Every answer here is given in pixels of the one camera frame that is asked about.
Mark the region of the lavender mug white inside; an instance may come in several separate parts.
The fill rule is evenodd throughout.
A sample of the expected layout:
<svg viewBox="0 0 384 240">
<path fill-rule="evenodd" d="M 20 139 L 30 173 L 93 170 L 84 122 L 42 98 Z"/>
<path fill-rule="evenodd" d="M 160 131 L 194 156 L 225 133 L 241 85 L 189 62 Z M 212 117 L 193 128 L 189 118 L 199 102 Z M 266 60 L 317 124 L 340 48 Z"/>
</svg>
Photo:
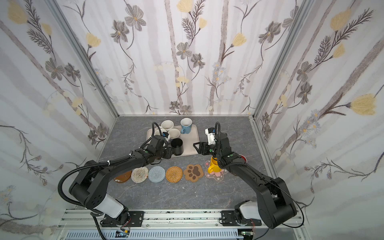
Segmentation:
<svg viewBox="0 0 384 240">
<path fill-rule="evenodd" d="M 168 134 L 170 139 L 177 139 L 180 136 L 181 132 L 178 129 L 170 129 L 168 131 Z"/>
</svg>

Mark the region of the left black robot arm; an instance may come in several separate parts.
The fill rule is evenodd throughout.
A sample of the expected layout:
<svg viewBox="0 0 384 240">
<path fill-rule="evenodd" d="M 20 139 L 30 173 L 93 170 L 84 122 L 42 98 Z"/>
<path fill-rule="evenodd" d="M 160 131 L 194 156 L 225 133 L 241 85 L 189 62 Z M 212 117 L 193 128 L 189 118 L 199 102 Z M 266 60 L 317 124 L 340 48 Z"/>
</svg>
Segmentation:
<svg viewBox="0 0 384 240">
<path fill-rule="evenodd" d="M 84 166 L 65 174 L 58 183 L 63 200 L 85 207 L 109 217 L 113 225 L 126 226 L 131 220 L 129 209 L 107 194 L 114 178 L 137 168 L 153 164 L 156 160 L 170 159 L 173 152 L 168 146 L 169 134 L 152 123 L 152 135 L 138 149 L 113 161 L 88 161 Z"/>
</svg>

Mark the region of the blue-grey round knitted coaster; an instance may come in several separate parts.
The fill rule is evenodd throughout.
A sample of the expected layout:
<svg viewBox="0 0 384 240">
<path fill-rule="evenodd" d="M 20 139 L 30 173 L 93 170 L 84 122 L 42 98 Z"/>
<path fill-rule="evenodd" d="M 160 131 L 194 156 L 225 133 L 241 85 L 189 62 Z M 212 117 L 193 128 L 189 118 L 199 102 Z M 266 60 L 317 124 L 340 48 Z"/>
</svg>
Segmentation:
<svg viewBox="0 0 384 240">
<path fill-rule="evenodd" d="M 148 178 L 153 183 L 161 182 L 166 175 L 166 171 L 163 167 L 155 166 L 149 170 Z"/>
</svg>

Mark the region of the yellow mug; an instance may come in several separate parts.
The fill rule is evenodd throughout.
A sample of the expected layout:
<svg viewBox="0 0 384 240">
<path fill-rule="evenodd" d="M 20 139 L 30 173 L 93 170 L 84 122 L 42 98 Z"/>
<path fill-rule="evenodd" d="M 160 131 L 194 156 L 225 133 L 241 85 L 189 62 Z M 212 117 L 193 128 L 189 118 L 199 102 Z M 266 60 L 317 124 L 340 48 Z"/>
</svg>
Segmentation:
<svg viewBox="0 0 384 240">
<path fill-rule="evenodd" d="M 209 174 L 212 174 L 212 173 L 220 173 L 222 171 L 222 169 L 219 167 L 219 164 L 218 164 L 218 159 L 217 158 L 214 158 L 214 157 L 211 157 L 211 160 L 210 160 L 210 165 L 207 169 L 207 172 Z"/>
</svg>

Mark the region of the black mug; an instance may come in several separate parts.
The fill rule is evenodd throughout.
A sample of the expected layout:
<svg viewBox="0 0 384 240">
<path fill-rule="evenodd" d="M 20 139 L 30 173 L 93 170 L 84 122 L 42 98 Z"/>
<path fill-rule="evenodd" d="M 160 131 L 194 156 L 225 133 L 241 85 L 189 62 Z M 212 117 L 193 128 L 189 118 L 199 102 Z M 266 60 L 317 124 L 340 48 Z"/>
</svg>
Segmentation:
<svg viewBox="0 0 384 240">
<path fill-rule="evenodd" d="M 184 152 L 183 140 L 180 138 L 172 139 L 171 147 L 175 156 L 181 156 Z"/>
</svg>

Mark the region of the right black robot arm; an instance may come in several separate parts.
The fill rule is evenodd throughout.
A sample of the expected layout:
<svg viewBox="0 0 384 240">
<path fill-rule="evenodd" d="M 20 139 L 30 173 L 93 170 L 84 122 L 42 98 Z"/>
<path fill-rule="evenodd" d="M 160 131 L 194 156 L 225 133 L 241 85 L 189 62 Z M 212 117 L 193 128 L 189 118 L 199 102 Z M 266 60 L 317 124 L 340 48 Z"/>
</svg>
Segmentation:
<svg viewBox="0 0 384 240">
<path fill-rule="evenodd" d="M 262 174 L 240 154 L 232 151 L 228 135 L 221 132 L 221 125 L 216 122 L 215 127 L 208 128 L 208 141 L 193 143 L 198 154 L 211 155 L 221 169 L 240 177 L 257 195 L 257 206 L 261 220 L 274 229 L 283 225 L 298 213 L 297 203 L 281 178 L 271 178 Z"/>
</svg>

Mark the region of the pink flower coaster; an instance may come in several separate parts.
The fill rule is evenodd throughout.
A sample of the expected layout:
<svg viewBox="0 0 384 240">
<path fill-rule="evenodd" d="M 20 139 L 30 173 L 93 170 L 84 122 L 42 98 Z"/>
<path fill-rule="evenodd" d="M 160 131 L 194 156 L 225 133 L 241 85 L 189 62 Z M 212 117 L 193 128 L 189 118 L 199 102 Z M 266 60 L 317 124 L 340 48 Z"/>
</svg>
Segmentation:
<svg viewBox="0 0 384 240">
<path fill-rule="evenodd" d="M 224 179 L 224 176 L 228 173 L 227 170 L 220 170 L 219 172 L 212 171 L 209 172 L 209 167 L 211 166 L 211 161 L 205 162 L 205 176 L 209 179 L 214 179 L 217 182 L 221 182 Z"/>
</svg>

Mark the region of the beige plastic tray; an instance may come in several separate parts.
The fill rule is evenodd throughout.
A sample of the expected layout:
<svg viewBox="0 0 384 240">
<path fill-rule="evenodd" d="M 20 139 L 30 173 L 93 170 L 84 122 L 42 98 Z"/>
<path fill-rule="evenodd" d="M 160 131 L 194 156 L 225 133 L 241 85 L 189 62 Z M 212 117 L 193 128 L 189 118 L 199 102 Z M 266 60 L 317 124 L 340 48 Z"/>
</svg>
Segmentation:
<svg viewBox="0 0 384 240">
<path fill-rule="evenodd" d="M 193 143 L 200 142 L 198 128 L 195 124 L 192 124 L 192 128 L 189 134 L 180 134 L 179 138 L 183 141 L 183 154 L 181 156 L 196 155 Z"/>
</svg>

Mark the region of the brown wooden round coaster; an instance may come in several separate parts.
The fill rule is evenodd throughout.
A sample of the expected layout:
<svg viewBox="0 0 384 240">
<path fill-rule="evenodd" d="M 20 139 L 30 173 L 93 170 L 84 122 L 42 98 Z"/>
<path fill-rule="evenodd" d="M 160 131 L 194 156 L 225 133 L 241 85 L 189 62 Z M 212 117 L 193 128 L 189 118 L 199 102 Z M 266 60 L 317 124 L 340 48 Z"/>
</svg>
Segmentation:
<svg viewBox="0 0 384 240">
<path fill-rule="evenodd" d="M 118 184 L 125 183 L 131 178 L 131 175 L 132 175 L 132 171 L 128 171 L 128 172 L 114 178 L 114 181 Z"/>
</svg>

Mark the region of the brown paw-shaped coaster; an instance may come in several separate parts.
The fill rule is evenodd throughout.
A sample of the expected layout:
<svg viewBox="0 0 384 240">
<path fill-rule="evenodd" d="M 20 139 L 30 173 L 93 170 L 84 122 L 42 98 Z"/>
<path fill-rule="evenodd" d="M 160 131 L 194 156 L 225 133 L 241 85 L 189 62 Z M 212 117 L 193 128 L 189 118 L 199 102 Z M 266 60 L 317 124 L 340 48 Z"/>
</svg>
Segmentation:
<svg viewBox="0 0 384 240">
<path fill-rule="evenodd" d="M 185 179 L 192 183 L 197 182 L 199 179 L 201 179 L 205 175 L 202 169 L 202 166 L 199 164 L 187 165 L 183 173 L 184 173 Z"/>
</svg>

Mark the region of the white woven round coaster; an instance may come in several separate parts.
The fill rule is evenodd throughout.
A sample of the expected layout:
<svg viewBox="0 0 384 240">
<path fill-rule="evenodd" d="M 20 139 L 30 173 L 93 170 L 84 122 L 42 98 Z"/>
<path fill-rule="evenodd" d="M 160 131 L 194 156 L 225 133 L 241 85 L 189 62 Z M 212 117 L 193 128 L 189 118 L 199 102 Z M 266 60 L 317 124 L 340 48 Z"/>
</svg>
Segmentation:
<svg viewBox="0 0 384 240">
<path fill-rule="evenodd" d="M 149 169 L 147 167 L 136 168 L 132 170 L 131 179 L 134 183 L 144 182 L 149 175 Z"/>
</svg>

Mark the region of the white mug red inside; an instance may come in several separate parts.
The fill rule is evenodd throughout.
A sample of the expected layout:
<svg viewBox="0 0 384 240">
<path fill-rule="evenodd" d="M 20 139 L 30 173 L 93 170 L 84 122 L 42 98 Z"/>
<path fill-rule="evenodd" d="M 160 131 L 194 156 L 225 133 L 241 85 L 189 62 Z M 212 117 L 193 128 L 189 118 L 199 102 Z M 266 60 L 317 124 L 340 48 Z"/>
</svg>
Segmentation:
<svg viewBox="0 0 384 240">
<path fill-rule="evenodd" d="M 243 155 L 240 155 L 241 157 L 242 157 L 242 159 L 247 163 L 248 162 L 248 160 L 247 160 L 247 158 L 245 157 L 245 156 L 243 156 Z"/>
</svg>

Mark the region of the light blue mug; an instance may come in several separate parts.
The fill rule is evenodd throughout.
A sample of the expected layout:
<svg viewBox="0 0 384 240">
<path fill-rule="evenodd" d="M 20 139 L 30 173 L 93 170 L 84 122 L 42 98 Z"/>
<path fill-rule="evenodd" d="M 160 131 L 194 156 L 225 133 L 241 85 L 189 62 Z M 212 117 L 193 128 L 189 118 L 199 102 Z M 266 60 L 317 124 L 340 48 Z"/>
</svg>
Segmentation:
<svg viewBox="0 0 384 240">
<path fill-rule="evenodd" d="M 192 130 L 193 121 L 190 118 L 183 118 L 181 120 L 181 134 L 189 134 Z"/>
</svg>

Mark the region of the white speckled mug rear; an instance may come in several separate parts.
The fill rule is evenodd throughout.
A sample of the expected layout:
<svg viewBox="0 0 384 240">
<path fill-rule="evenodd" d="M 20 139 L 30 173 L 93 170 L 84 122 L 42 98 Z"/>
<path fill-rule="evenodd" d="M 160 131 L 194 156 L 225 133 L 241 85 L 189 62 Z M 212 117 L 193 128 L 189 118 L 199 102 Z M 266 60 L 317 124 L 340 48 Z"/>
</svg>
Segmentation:
<svg viewBox="0 0 384 240">
<path fill-rule="evenodd" d="M 174 122 L 171 120 L 165 120 L 161 123 L 161 128 L 164 129 L 166 132 L 171 130 L 174 127 Z"/>
</svg>

